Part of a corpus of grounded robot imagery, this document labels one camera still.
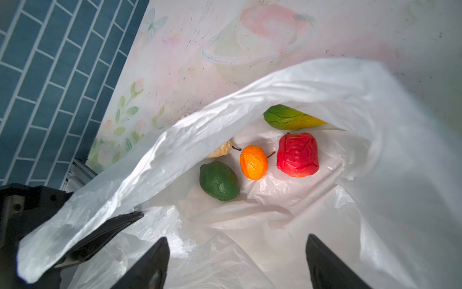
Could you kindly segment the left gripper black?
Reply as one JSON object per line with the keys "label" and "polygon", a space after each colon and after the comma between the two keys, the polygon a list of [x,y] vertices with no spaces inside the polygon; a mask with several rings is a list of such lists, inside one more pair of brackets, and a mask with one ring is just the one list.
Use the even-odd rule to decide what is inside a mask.
{"label": "left gripper black", "polygon": [[118,233],[144,217],[142,211],[136,211],[107,220],[69,249],[55,263],[54,269],[47,271],[37,282],[25,282],[17,273],[19,242],[53,217],[71,196],[71,193],[42,185],[10,184],[1,187],[2,289],[58,289],[61,284],[59,269],[90,260]]}

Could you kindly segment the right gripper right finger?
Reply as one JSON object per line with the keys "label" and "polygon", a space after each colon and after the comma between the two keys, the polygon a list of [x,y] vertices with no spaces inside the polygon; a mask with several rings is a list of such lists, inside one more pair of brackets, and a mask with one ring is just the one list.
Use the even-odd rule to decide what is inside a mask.
{"label": "right gripper right finger", "polygon": [[314,234],[308,236],[306,260],[314,289],[371,289]]}

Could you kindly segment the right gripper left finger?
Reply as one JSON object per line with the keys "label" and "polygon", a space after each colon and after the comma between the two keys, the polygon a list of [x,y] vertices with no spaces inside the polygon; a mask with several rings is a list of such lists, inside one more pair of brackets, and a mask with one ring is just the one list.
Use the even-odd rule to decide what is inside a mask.
{"label": "right gripper left finger", "polygon": [[161,237],[113,286],[112,289],[163,289],[170,248]]}

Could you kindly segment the dark green cucumber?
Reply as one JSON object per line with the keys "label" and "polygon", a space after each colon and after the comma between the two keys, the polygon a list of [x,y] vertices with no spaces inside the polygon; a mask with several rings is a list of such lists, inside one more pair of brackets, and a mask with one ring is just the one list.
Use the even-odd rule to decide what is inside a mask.
{"label": "dark green cucumber", "polygon": [[220,161],[200,167],[199,184],[205,193],[223,202],[231,201],[240,194],[238,176]]}

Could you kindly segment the red apple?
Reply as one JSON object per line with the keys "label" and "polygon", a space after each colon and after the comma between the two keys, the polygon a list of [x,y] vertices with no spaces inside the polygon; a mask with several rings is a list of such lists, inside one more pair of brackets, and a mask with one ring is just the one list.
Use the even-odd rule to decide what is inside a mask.
{"label": "red apple", "polygon": [[277,168],[294,178],[304,178],[319,171],[318,145],[309,133],[285,134],[279,140]]}

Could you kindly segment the orange fruit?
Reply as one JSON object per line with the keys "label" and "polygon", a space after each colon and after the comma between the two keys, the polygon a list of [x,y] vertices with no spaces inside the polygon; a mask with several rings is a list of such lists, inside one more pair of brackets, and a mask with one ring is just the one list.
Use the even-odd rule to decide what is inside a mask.
{"label": "orange fruit", "polygon": [[262,148],[250,145],[241,152],[239,163],[243,174],[250,180],[260,180],[268,170],[267,155]]}

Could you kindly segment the green yellow mango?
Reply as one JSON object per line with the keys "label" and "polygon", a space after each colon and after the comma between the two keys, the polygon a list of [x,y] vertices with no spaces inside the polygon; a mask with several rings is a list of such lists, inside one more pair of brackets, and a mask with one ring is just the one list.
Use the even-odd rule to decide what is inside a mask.
{"label": "green yellow mango", "polygon": [[278,130],[299,130],[326,124],[326,122],[314,118],[285,105],[270,107],[263,118],[268,125]]}

